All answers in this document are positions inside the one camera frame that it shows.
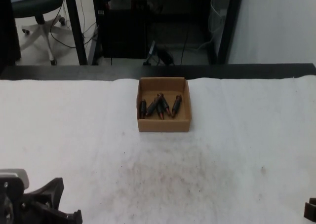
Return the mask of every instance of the open cardboard tray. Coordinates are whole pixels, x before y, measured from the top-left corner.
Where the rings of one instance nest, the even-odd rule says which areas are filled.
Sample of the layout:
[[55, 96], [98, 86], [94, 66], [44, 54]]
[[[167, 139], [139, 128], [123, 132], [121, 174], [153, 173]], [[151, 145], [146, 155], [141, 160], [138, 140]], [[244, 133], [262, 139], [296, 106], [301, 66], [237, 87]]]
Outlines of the open cardboard tray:
[[[161, 120], [155, 111], [151, 116], [140, 119], [140, 103], [144, 99], [147, 107], [154, 101], [158, 93], [163, 93], [170, 111], [177, 95], [182, 96], [180, 109], [175, 118], [164, 113]], [[140, 132], [188, 132], [192, 119], [188, 82], [182, 77], [146, 77], [141, 78], [137, 94], [137, 120]]]

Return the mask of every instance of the office chair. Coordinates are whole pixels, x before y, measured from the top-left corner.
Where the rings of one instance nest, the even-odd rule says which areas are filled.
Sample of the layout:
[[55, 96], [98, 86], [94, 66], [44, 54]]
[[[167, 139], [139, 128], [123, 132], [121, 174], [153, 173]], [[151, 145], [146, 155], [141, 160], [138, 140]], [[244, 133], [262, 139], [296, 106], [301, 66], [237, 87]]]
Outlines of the office chair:
[[35, 17], [37, 24], [31, 26], [22, 26], [25, 35], [29, 35], [26, 42], [20, 46], [21, 51], [30, 46], [41, 35], [45, 40], [45, 47], [49, 54], [51, 65], [56, 65], [57, 60], [54, 57], [48, 35], [52, 33], [72, 34], [72, 31], [56, 27], [57, 22], [62, 26], [66, 25], [65, 18], [58, 15], [56, 18], [45, 21], [43, 14], [49, 13], [61, 7], [63, 0], [23, 0], [12, 3], [15, 18]]

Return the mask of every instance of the black chair seat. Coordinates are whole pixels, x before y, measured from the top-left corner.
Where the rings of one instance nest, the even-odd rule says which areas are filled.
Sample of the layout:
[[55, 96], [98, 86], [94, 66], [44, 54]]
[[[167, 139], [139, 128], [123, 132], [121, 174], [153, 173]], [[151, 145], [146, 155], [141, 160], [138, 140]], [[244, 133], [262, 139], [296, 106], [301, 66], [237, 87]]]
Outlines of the black chair seat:
[[54, 11], [63, 4], [63, 0], [23, 0], [12, 4], [15, 18], [27, 18]]

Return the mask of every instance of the bullet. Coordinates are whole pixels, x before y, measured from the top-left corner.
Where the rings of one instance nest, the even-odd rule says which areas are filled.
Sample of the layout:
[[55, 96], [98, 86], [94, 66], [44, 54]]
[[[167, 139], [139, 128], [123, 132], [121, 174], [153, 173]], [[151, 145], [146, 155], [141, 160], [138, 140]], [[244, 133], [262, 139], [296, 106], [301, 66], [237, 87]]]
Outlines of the bullet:
[[176, 114], [178, 113], [178, 111], [180, 109], [181, 102], [182, 102], [182, 97], [181, 97], [181, 95], [178, 95], [176, 97], [176, 101], [174, 102], [173, 107], [172, 107], [172, 115], [171, 115], [172, 118], [174, 118], [176, 116]]
[[171, 116], [170, 107], [168, 105], [167, 100], [164, 98], [162, 93], [159, 93], [158, 96], [161, 97], [161, 105], [162, 105], [163, 109], [167, 112], [168, 116]]
[[142, 100], [140, 103], [140, 118], [141, 119], [145, 119], [146, 110], [147, 110], [146, 106], [147, 106], [146, 100]]
[[151, 116], [155, 111], [157, 105], [161, 101], [161, 96], [158, 96], [154, 99], [154, 101], [148, 106], [146, 116]]
[[157, 105], [156, 109], [157, 109], [157, 113], [158, 113], [160, 119], [164, 119], [164, 117], [163, 117], [163, 108], [162, 108], [161, 103], [159, 103]]

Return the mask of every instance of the white foam sheet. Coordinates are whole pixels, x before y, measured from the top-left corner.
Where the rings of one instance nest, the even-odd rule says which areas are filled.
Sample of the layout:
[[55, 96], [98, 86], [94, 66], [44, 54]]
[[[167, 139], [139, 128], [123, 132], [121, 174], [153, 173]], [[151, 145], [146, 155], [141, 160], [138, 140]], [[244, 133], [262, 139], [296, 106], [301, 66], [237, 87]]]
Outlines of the white foam sheet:
[[138, 81], [0, 81], [0, 167], [84, 223], [309, 223], [316, 78], [189, 81], [189, 133], [139, 133]]

